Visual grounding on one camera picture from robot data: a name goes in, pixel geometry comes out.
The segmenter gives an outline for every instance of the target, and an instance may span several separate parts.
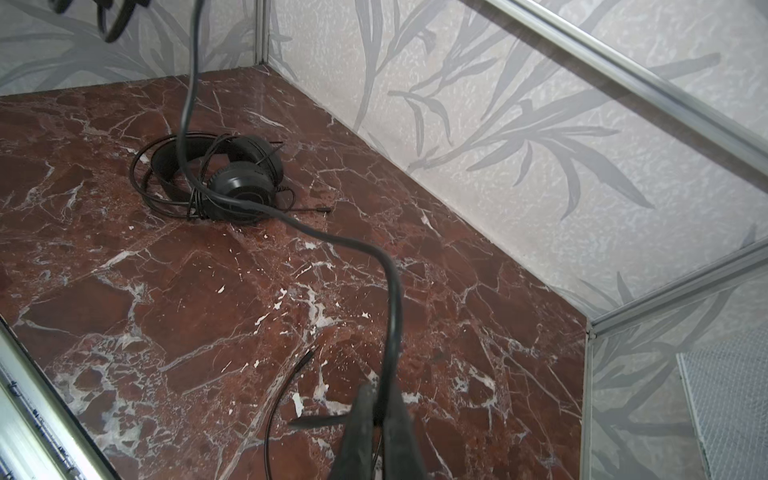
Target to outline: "headphone cable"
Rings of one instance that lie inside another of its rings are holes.
[[[384,417],[387,412],[387,405],[389,403],[389,392],[392,383],[395,381],[395,374],[397,370],[397,361],[399,357],[400,343],[402,339],[402,285],[397,271],[397,266],[392,258],[380,247],[372,245],[371,243],[363,242],[361,240],[341,237],[333,235],[331,233],[315,230],[312,227],[299,222],[290,215],[286,215],[284,212],[268,207],[266,205],[257,204],[248,200],[241,200],[237,198],[227,197],[217,193],[206,187],[200,182],[190,170],[187,162],[187,130],[189,129],[190,119],[192,117],[192,110],[194,109],[194,103],[197,96],[197,76],[198,76],[198,49],[200,39],[200,18],[202,15],[204,0],[195,0],[192,20],[190,25],[190,74],[189,85],[187,89],[187,97],[184,101],[184,109],[181,112],[181,119],[179,124],[178,133],[178,145],[177,145],[177,158],[179,167],[187,181],[192,186],[197,188],[202,194],[208,197],[209,200],[214,203],[220,203],[230,207],[237,207],[243,211],[253,211],[258,214],[267,214],[270,217],[281,220],[283,223],[297,229],[299,232],[314,237],[317,240],[326,241],[339,245],[341,247],[347,247],[359,252],[367,253],[370,256],[376,258],[384,270],[384,274],[387,280],[387,289],[389,291],[388,305],[389,314],[386,327],[386,340],[384,342],[384,355],[382,358],[382,369],[380,373],[379,391],[376,395],[376,402],[373,407],[373,421],[376,425],[383,424]]]

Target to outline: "mesh panel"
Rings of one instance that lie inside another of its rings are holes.
[[[768,324],[677,361],[708,476],[768,479]]]

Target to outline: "black cable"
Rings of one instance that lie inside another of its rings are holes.
[[[131,20],[131,15],[136,8],[135,0],[123,0],[123,5],[120,7],[118,17],[112,23],[112,26],[107,30],[107,10],[109,7],[105,7],[101,3],[96,7],[96,24],[98,26],[98,32],[101,35],[101,39],[107,43],[120,38],[125,27],[128,26],[128,22]]]
[[[266,480],[272,480],[272,466],[270,465],[270,430],[272,429],[272,421],[275,419],[277,407],[280,405],[280,400],[283,399],[283,395],[286,394],[286,390],[288,390],[290,384],[293,383],[293,379],[296,378],[296,375],[301,371],[302,368],[304,368],[307,363],[310,362],[314,355],[315,351],[309,350],[304,354],[303,357],[301,357],[301,360],[299,360],[296,366],[293,367],[293,372],[290,374],[288,380],[285,381],[283,387],[280,389],[280,392],[277,394],[275,403],[272,404],[270,417],[266,421],[266,431],[264,432],[264,475],[266,476]]]
[[[184,100],[184,109],[181,112],[177,142],[178,147],[176,149],[179,167],[181,168],[181,171],[184,172],[187,181],[214,203],[237,207],[244,211],[252,210],[253,212],[267,214],[310,237],[367,253],[379,261],[384,270],[387,279],[387,289],[389,291],[389,315],[386,328],[386,340],[384,342],[382,370],[379,376],[380,382],[376,404],[373,407],[373,421],[376,425],[382,425],[387,411],[387,404],[389,402],[389,390],[392,383],[395,381],[397,360],[402,339],[402,286],[400,284],[400,277],[397,273],[397,266],[392,261],[392,258],[390,258],[384,250],[375,245],[361,240],[340,237],[338,235],[332,235],[331,233],[315,230],[276,208],[219,194],[203,185],[203,183],[192,174],[189,164],[187,163],[187,130],[189,129],[192,110],[194,109],[194,102],[197,96],[197,75],[199,70],[197,58],[198,43],[200,39],[200,18],[202,16],[204,3],[204,0],[195,0],[192,11],[192,22],[190,25],[189,86],[187,90],[187,98]]]
[[[379,444],[376,446],[376,451],[373,453],[373,463],[371,464],[371,478],[374,478],[373,474],[376,473],[376,462],[379,460],[379,455],[381,455],[382,451],[382,445],[384,439],[384,429],[379,429]]]
[[[232,134],[222,134],[218,137],[214,134],[210,134],[207,132],[192,132],[189,134],[191,137],[196,138],[211,138],[214,141],[211,143],[211,145],[206,150],[205,155],[202,157],[202,164],[200,166],[200,173],[198,175],[198,178],[200,182],[205,181],[205,175],[208,169],[208,166],[210,164],[211,158],[213,158],[213,155],[217,151],[219,145],[221,145],[222,142],[228,141],[235,136]],[[184,218],[186,220],[192,220],[197,218],[205,218],[205,212],[202,208],[203,205],[203,195],[200,191],[198,191],[196,188],[192,188],[192,192],[190,193],[190,199],[189,201],[177,201],[177,200],[168,200],[163,197],[159,197],[157,195],[153,195],[149,193],[149,180],[152,178],[152,175],[154,174],[154,170],[151,165],[149,165],[149,168],[146,172],[144,172],[144,175],[141,178],[141,183],[139,183],[136,179],[136,167],[138,166],[138,162],[141,160],[141,157],[145,155],[150,149],[156,147],[159,144],[162,144],[165,141],[173,140],[176,136],[175,135],[166,135],[165,137],[158,138],[157,140],[154,140],[150,142],[149,144],[142,147],[133,157],[133,160],[131,161],[131,165],[128,168],[128,178],[131,181],[131,186],[141,195],[142,200],[144,203],[152,209],[154,212],[164,215],[166,217],[172,217],[172,218]],[[269,158],[270,155],[274,154],[276,151],[278,151],[280,148],[282,148],[283,143],[280,143],[277,147],[269,151],[269,153],[266,153],[266,156],[262,156],[257,162],[256,165],[262,163],[265,159]],[[278,210],[281,210],[283,212],[320,212],[320,213],[329,213],[333,211],[331,207],[299,207],[294,208],[294,205],[296,204],[296,192],[293,191],[293,188],[291,187],[277,187],[275,190],[275,193],[281,193],[281,192],[288,192],[290,193],[290,200],[287,202],[287,205],[285,207],[278,207]],[[186,207],[187,211],[185,214],[180,214],[177,212],[170,211],[165,208],[159,208],[158,204],[165,204],[170,205],[173,207]],[[231,214],[232,210],[222,207],[217,204],[212,204],[216,208],[220,208],[221,210],[225,210],[226,213]],[[232,220],[230,221],[232,223],[238,223],[238,224],[252,224],[259,220],[263,220],[264,218],[268,218],[266,214],[258,214],[253,215],[252,217],[245,220]]]

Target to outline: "headphone ear cup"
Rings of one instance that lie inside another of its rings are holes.
[[[236,161],[217,170],[208,180],[208,188],[238,200],[249,200],[257,204],[274,207],[277,189],[272,179],[257,165],[249,161]],[[237,207],[220,207],[213,202],[204,204],[205,213],[215,220],[253,222],[253,215],[243,215]]]
[[[250,161],[258,164],[272,179],[272,184],[277,187],[283,182],[283,162],[280,153],[274,151],[268,158],[265,156],[275,147],[268,141],[256,135],[246,135],[234,138],[230,142],[230,162]]]

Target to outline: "aluminum frame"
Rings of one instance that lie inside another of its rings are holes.
[[[84,480],[118,480],[104,454],[83,430],[54,390],[45,374],[0,316],[0,365],[5,375],[15,382],[15,388],[35,407],[45,420],[50,433],[66,451]]]
[[[533,0],[485,0],[768,176],[768,141]]]

